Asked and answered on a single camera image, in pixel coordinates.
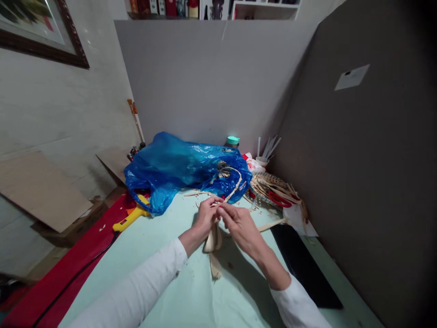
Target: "black cord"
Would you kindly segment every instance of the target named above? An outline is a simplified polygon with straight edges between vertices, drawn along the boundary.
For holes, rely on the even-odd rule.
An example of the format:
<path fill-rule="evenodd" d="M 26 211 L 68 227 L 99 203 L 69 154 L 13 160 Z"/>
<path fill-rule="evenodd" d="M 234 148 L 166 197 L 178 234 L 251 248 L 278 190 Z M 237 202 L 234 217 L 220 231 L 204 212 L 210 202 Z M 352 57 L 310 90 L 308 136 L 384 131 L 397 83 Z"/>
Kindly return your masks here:
<path fill-rule="evenodd" d="M 50 311 L 50 309 L 53 307 L 53 305 L 55 305 L 55 303 L 57 302 L 57 300 L 62 296 L 62 294 L 67 290 L 67 288 L 73 283 L 73 281 L 80 276 L 80 274 L 82 272 L 84 272 L 86 270 L 86 268 L 88 268 L 91 263 L 94 262 L 95 259 L 97 259 L 100 255 L 102 255 L 104 252 L 106 252 L 115 242 L 115 240 L 117 239 L 118 235 L 120 234 L 119 231 L 116 231 L 114 233 L 114 237 L 111 241 L 111 243 L 104 249 L 102 250 L 99 254 L 97 254 L 91 261 L 89 261 L 78 273 L 76 273 L 74 275 L 73 278 L 71 278 L 71 280 L 68 282 L 68 284 L 65 285 L 65 287 L 61 290 L 61 292 L 58 294 L 58 296 L 56 296 L 56 298 L 50 303 L 50 305 L 48 307 L 46 307 L 46 309 L 44 310 L 43 313 L 41 313 L 41 315 L 38 317 L 38 319 L 35 321 L 35 323 L 33 324 L 32 328 L 36 328 L 36 326 L 40 323 L 41 319 L 47 314 L 47 312 Z"/>

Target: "framed painting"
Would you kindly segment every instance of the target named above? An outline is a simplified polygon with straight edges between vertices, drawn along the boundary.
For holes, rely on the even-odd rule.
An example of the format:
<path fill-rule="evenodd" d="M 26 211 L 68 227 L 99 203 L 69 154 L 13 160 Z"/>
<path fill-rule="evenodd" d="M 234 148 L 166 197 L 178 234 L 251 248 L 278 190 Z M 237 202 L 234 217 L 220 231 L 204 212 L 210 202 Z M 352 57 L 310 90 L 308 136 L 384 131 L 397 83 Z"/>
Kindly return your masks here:
<path fill-rule="evenodd" d="M 0 46 L 90 67 L 65 0 L 0 0 Z"/>

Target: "yellow glue gun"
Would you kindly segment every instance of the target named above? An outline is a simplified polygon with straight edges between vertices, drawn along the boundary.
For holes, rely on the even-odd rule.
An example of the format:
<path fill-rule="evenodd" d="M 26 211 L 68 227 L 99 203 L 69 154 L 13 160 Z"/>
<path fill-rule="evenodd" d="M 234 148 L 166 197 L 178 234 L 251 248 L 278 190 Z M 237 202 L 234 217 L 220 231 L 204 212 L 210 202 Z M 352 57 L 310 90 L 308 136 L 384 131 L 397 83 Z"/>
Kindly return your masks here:
<path fill-rule="evenodd" d="M 150 204 L 149 201 L 143 195 L 137 194 L 137 196 L 144 204 L 146 204 L 146 205 Z M 135 209 L 132 210 L 132 212 L 129 213 L 129 216 L 126 219 L 123 219 L 121 222 L 114 224 L 112 226 L 112 229 L 114 231 L 123 232 L 126 230 L 127 227 L 129 227 L 140 216 L 142 216 L 142 215 L 148 216 L 149 214 L 150 214 L 149 212 L 147 212 L 145 209 L 143 209 L 141 207 L 141 205 L 139 205 L 137 203 L 137 206 L 135 207 Z"/>

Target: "cardboard sheet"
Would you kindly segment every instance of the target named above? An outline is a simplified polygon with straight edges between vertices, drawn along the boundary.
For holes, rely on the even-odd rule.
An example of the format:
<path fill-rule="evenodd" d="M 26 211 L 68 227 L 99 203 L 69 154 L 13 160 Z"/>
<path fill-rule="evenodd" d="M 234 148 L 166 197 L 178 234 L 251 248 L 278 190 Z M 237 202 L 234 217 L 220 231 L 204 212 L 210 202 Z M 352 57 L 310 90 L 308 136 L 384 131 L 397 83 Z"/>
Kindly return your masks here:
<path fill-rule="evenodd" d="M 0 193 L 57 232 L 92 206 L 41 152 L 1 161 Z"/>
<path fill-rule="evenodd" d="M 130 161 L 120 148 L 110 147 L 96 155 L 103 162 L 103 164 L 115 174 L 116 177 L 126 184 L 126 178 L 123 170 L 130 163 Z"/>

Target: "white sleeve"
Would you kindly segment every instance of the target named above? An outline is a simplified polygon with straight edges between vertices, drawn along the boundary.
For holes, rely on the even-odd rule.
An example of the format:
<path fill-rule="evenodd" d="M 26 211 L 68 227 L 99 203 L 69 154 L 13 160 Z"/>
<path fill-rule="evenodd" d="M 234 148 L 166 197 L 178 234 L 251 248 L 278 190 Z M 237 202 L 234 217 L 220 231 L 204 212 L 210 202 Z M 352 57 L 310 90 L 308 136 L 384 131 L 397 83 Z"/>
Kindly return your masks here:
<path fill-rule="evenodd" d="M 287 289 L 270 291 L 287 328 L 331 328 L 294 276 L 291 276 L 291 284 Z"/>
<path fill-rule="evenodd" d="M 186 261 L 176 238 L 103 293 L 69 328 L 137 328 Z"/>

